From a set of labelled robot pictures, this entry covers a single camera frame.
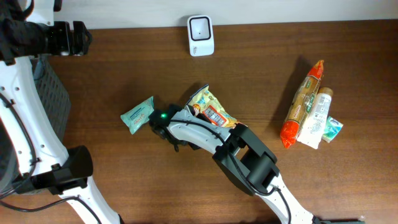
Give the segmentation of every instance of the wall-mounted sensor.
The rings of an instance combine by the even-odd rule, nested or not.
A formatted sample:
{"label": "wall-mounted sensor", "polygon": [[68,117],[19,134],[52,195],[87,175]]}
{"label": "wall-mounted sensor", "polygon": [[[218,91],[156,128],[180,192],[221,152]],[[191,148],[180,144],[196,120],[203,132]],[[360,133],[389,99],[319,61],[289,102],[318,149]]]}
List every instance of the wall-mounted sensor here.
{"label": "wall-mounted sensor", "polygon": [[208,16],[191,16],[187,21],[189,49],[192,56],[214,53],[213,25]]}

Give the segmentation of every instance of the breadstick package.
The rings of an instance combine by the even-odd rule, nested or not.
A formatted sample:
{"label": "breadstick package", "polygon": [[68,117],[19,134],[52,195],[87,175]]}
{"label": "breadstick package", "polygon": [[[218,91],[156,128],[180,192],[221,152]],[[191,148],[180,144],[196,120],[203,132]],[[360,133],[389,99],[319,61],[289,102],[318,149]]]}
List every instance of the breadstick package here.
{"label": "breadstick package", "polygon": [[320,60],[301,83],[294,95],[292,105],[280,131],[280,138],[285,148],[289,148],[296,142],[302,125],[311,112],[313,101],[317,95],[323,73],[323,60]]}

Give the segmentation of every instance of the yellow snack bag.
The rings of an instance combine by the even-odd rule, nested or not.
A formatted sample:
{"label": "yellow snack bag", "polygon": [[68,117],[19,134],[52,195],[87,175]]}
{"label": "yellow snack bag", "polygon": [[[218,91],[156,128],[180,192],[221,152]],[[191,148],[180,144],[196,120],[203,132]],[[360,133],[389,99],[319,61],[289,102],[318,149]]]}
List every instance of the yellow snack bag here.
{"label": "yellow snack bag", "polygon": [[199,89],[188,100],[187,105],[190,105],[195,110],[195,116],[199,113],[206,116],[212,124],[220,127],[235,127],[238,120],[231,117],[219,103],[217,98],[210,93],[209,85],[205,85]]}

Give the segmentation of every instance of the grocery item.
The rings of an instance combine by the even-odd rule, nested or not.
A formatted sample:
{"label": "grocery item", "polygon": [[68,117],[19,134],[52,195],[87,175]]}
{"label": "grocery item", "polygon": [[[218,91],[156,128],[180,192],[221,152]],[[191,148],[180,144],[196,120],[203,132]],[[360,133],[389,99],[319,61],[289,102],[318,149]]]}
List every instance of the grocery item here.
{"label": "grocery item", "polygon": [[330,141],[336,137],[336,135],[340,132],[342,128],[343,124],[329,116],[326,121],[326,126],[325,130],[323,131],[322,139],[325,140],[327,143],[330,143]]}
{"label": "grocery item", "polygon": [[212,124],[221,127],[235,127],[238,121],[230,116],[217,98],[210,93],[209,85],[205,85],[193,94],[187,102],[195,110],[195,116],[203,114]]}
{"label": "grocery item", "polygon": [[326,87],[319,89],[311,113],[304,121],[303,128],[298,135],[299,142],[318,149],[326,126],[332,96],[333,90]]}
{"label": "grocery item", "polygon": [[289,148],[296,142],[302,124],[311,112],[312,104],[323,76],[322,74],[323,60],[320,60],[312,67],[298,88],[285,123],[280,131],[280,138],[285,148]]}
{"label": "grocery item", "polygon": [[143,124],[149,121],[149,115],[154,112],[154,97],[140,103],[135,108],[120,116],[130,133],[134,134]]}

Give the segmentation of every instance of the wooden table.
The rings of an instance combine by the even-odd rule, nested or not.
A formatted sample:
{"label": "wooden table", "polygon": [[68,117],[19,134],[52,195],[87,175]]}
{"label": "wooden table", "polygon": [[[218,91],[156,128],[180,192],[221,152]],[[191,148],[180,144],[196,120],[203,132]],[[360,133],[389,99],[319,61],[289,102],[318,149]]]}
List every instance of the wooden table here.
{"label": "wooden table", "polygon": [[[257,223],[276,220],[238,190],[206,151],[173,147],[144,126],[131,135],[120,115],[150,96],[184,104],[210,84],[227,112],[276,154],[288,188],[324,219],[398,222],[398,21],[216,26],[215,53],[193,58],[184,27],[92,30],[84,57],[50,62],[72,101],[66,147],[84,144],[110,206],[131,223]],[[325,60],[330,115],[344,127],[314,150],[284,149],[279,131],[298,85]],[[7,202],[38,207],[48,192]],[[1,223],[82,223],[67,204],[38,213],[0,208]]]}

